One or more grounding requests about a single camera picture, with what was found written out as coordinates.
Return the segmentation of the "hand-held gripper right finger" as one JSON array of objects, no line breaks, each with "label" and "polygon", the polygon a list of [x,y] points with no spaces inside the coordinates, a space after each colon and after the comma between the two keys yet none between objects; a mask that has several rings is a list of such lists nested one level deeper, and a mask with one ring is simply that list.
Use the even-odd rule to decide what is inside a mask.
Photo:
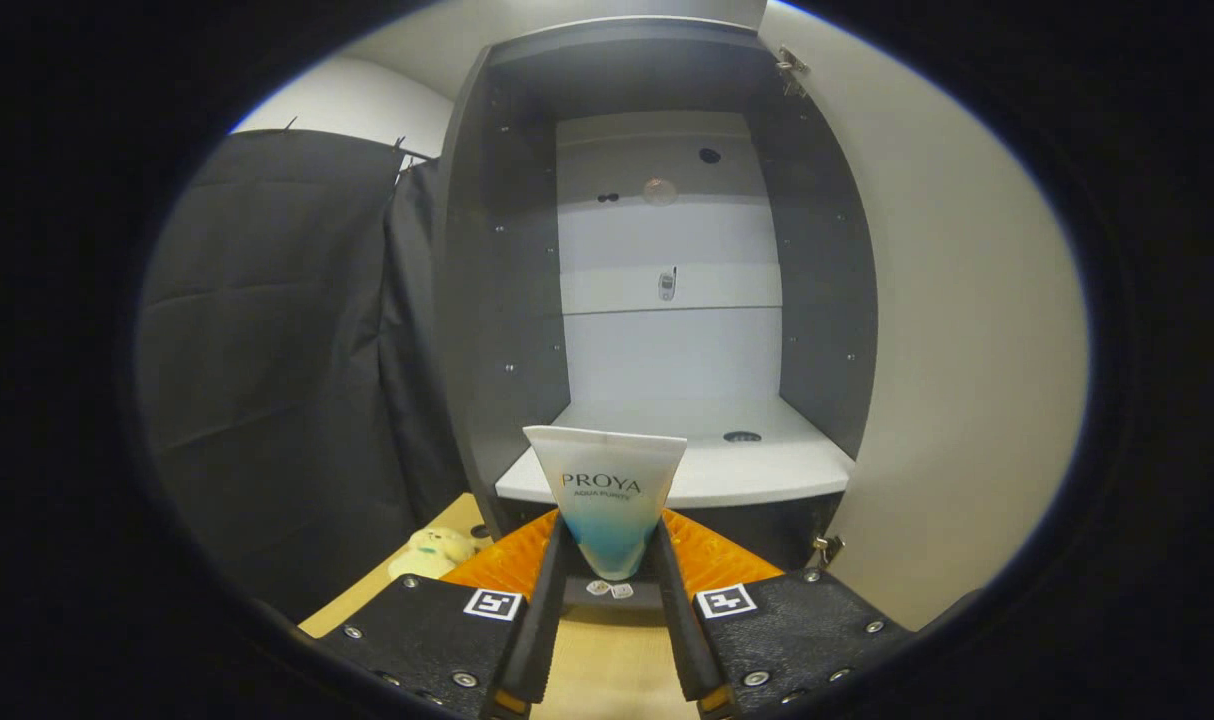
[{"label": "hand-held gripper right finger", "polygon": [[651,565],[680,687],[703,719],[834,712],[913,635],[827,569],[776,568],[671,510]]}]

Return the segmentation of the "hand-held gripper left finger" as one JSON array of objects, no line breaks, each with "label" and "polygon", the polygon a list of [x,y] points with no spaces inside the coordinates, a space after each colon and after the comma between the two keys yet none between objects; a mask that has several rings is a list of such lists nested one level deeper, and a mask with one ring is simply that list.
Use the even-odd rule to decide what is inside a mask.
[{"label": "hand-held gripper left finger", "polygon": [[401,718],[529,718],[546,697],[571,555],[549,511],[441,579],[388,579],[313,633],[313,648]]}]

